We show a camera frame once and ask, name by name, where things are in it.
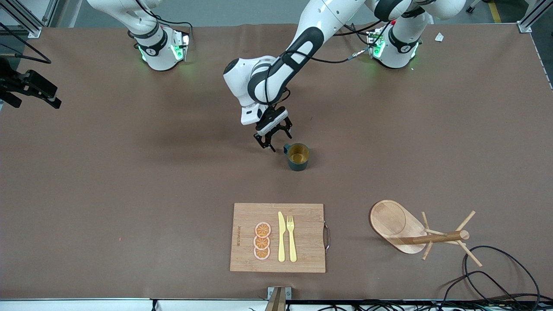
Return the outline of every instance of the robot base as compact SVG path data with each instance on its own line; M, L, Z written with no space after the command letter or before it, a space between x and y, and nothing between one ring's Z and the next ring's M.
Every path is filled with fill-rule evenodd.
M372 49L373 57L388 68L397 69L405 67L409 61L415 57L415 52L419 44L417 43L406 53L399 52L398 49L390 43L390 29L391 28L387 28L384 31L384 34Z
M149 55L148 49L143 51L139 48L142 59L152 69L158 71L169 70L178 62L185 61L190 39L188 34L173 30L170 27L162 27L162 29L166 32L168 40L156 56Z

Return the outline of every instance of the cable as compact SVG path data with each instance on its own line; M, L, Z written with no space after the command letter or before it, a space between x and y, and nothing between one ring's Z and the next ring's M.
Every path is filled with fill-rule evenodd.
M313 57L313 56L309 56L309 55L307 55L307 54L305 54L305 53L303 53L303 52L297 51L297 50L284 51L284 54L300 54L300 55L302 55L302 56L304 56L304 57L306 57L306 58L308 58L308 59L311 59L311 60L314 60L314 61L319 61L319 62L321 62L321 63L327 63L327 64L341 64L341 63L345 63L345 62L347 62L347 61L349 61L349 60L351 60L351 59L354 59L355 57L357 57L357 56L363 54L365 51L368 51L369 48L373 47L374 44L382 37L382 35L384 34L384 31L386 30L386 28L388 27L389 24L390 24L390 22L388 22L388 23L384 26L384 28L382 28L381 33L378 35L378 37L376 38L376 40L375 40L372 44L368 45L365 49L359 51L358 53L353 54L352 56L350 56L350 57L348 57L348 58L346 58L346 59L342 59L342 60L325 60L325 59L319 59L319 58L315 58L315 57ZM360 30L358 30L358 32L360 32L360 31L362 31L362 30L366 30L366 29L368 29L368 28L370 28L370 27L372 27L372 25L369 26L369 27L365 27L365 28L363 28L363 29L360 29ZM271 70L272 67L273 67L273 66L270 65L269 68L267 68L267 74L266 74L266 76L265 76L265 103L262 103L262 104L264 104L264 105L269 105L269 95L268 95L268 88L267 88L267 83L268 83L268 82L267 82L267 81L269 80L269 72L270 72L270 70ZM288 94L288 96L287 96L285 99L281 100L280 102L286 100L289 96L290 96L290 94Z
M43 59L39 59L39 58L35 58L35 57L31 57L31 56L25 56L19 52L17 52L15 49L13 48L10 48L9 46L7 45L4 45L2 44L3 46L7 47L7 48L10 48L11 50L13 51L16 51L17 53L14 54L14 57L16 58L23 58L23 59L29 59L29 60L34 60L34 61L37 61L39 63L43 63L43 64L51 64L52 61L46 57L46 55L42 54L39 50L35 49L32 45L30 45L29 43L27 43L25 40L21 39L19 36L15 35L11 30L9 30L8 27L4 26L4 24L0 23L0 26L2 26L2 28L4 28L5 31L9 32L10 35L16 37L19 41L23 42L23 44L25 44L26 46L28 46L29 48L31 48L31 50L35 51L38 55L40 55L40 57L42 57Z
M362 29L359 29L359 30L356 30L354 32L349 32L349 33L337 33L337 34L334 34L333 37L339 37L339 36L342 36L342 35L350 35L350 34L355 34L355 33L360 33L360 32L363 32L365 30L368 30L369 28L373 28L374 26L378 25L379 23L381 23L382 21L381 20L378 20L374 23L372 23L371 25L365 27L365 28L362 28Z
M283 91L283 92L288 92L288 95L286 95L285 98L283 98L283 99L279 100L277 103L275 103L275 105L278 104L278 103L281 103L281 102L283 102L283 101L285 101L285 100L287 100L288 97L290 97L290 94L292 93L292 92L290 92L290 90L289 90L287 87L284 88L284 91Z
M142 5L142 3L140 3L139 0L135 0L135 1L136 1L136 3L140 6L140 8L141 8L144 12L146 12L146 14L148 14L148 15L150 15L151 17L157 19L158 21L164 22L164 23L168 23L168 24L173 24L173 25L182 25L182 24L186 24L186 25L190 26L190 32L192 32L192 28L193 28L194 26L192 26L192 24L190 24L189 22L170 22L170 21L168 21L168 20L165 20L165 19L161 18L161 16L154 14L151 10L148 12L148 11L146 10L146 8Z
M493 277L491 277L489 274L485 273L484 271L481 271L481 270L476 270L476 271L471 271L471 272L468 272L468 268L467 268L467 260L468 260L468 255L465 255L463 257L463 276L461 276L460 278L458 278L455 282L453 282L446 290L446 293L444 295L444 298L441 302L441 304L439 305L439 310L441 311L442 308L444 307L445 303L446 303L446 300L447 300L447 296L449 295L449 292L450 290L456 285L458 284L459 282L461 282L462 280L464 279L467 279L469 284L471 285L472 289L474 289L474 291L476 293L478 293L478 295L480 295L480 297L482 297L484 300L485 303L487 303L488 305L492 305L494 307L499 307L499 308L502 308L502 309L505 309L505 310L511 310L511 309L515 309L515 310L527 310L527 311L536 311L538 310L538 306L540 304L540 299L542 297L550 300L549 297L545 297L545 296L542 296L540 294L540 288L538 286L538 283L536 282L536 279L534 278L534 276L530 273L530 271L528 271L528 269L526 269L526 267L520 263L515 257L513 257L511 254L503 251L503 250L500 250L496 247L493 247L493 246L487 246L487 245L480 245L480 246L475 246L473 248L471 248L470 250L471 251L474 251L478 248L489 248L491 250L495 250L497 252L500 252L501 254L509 257L509 259L511 259L512 261L514 261L518 266L520 266L524 272L526 272L526 274L530 277L530 279L532 280L533 284L534 284L534 287L536 288L536 293L535 294L515 294L515 295L512 295L512 294L509 294L507 292L507 290L501 286ZM471 275L473 274L483 274L484 276L486 276L490 281L492 281L496 286L497 288L499 288L504 294L505 296L504 297L501 297L501 298L496 298L496 299L490 299L486 296L484 296L482 294L482 292L480 292L478 290L478 288L476 288L476 286L474 285L474 283L472 282L472 279L471 279ZM536 297L536 301L534 302L534 305L531 307L531 308L527 308L525 306L523 306L519 301L516 300L516 298L519 298L519 297ZM510 308L505 308L503 307L502 305L509 305Z
M351 23L351 30L355 32L355 35L357 35L357 37L359 38L359 40L361 42L363 42L363 44L369 44L368 42L365 42L365 40L363 40L363 38L361 37L361 35L358 32L356 32L355 25L353 23Z
M345 63L345 62L349 61L349 58L342 59L342 60L325 60L325 59L319 59L319 58L315 58L315 57L313 57L313 56L309 56L309 55L307 55L307 54L305 54L305 53L303 53L303 52L300 52L300 51L293 51L293 50L292 50L292 51L285 51L284 53L285 53L285 54L290 54L290 53L292 53L292 54L294 54L294 53L295 53L295 54L300 54L300 55L305 56L305 57L307 57L307 58L309 58L309 59L312 59L312 60L314 60L314 61L320 61L321 63L327 63L327 64L341 64L341 63Z
M319 309L319 310L317 310L317 311L324 311L324 310L330 310L330 309L333 309L334 311L338 311L338 310L340 310L340 311L347 311L347 310L345 310L344 308L338 307L338 306L335 305L335 304L331 305L330 307L325 307L325 308Z

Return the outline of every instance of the metal frame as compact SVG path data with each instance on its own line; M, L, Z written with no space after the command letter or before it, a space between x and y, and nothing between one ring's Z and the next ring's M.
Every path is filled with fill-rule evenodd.
M540 18L547 9L551 7L553 0L539 0L534 4L534 8L528 12L521 20L517 22L517 26L521 33L531 33L532 29L530 26Z
M3 8L13 19L19 23L18 26L10 25L10 30L21 31L21 28L29 32L29 38L38 38L42 27L48 26L58 7L59 0L50 0L44 16L39 19L19 0L0 0L0 8Z
M405 311L416 311L422 305L427 305L430 300L410 300L402 303ZM264 310L269 304L267 299L157 299L156 311L244 311ZM288 300L295 311L315 311L328 308L329 304L335 304L345 310L353 311L352 303L360 304L364 309L374 307L371 302L363 300ZM530 306L533 302L524 302ZM74 311L74 310L102 310L120 311L124 310L152 310L153 300L144 298L95 298L95 299L0 299L0 309L3 311ZM504 311L499 307L487 307L490 311ZM384 311L385 308L377 308L377 311ZM439 310L434 307L429 311L456 311L454 307L444 307Z

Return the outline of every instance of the oval wooden board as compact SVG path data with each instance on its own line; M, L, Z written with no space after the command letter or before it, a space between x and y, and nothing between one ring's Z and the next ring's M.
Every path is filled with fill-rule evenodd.
M371 208L371 227L399 251L415 254L426 244L410 244L411 238L427 235L424 226L408 210L396 201L382 200Z

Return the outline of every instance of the fake orange slice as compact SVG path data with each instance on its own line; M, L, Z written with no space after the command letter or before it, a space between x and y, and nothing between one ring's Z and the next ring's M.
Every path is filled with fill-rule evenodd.
M271 226L266 222L260 222L255 226L255 235L258 237L268 237L271 234Z
M270 240L268 237L254 237L253 238L253 246L255 246L258 250L263 251L266 250L269 247Z
M266 250L258 250L257 248L253 249L253 254L259 260L265 260L271 255L271 249L267 248Z

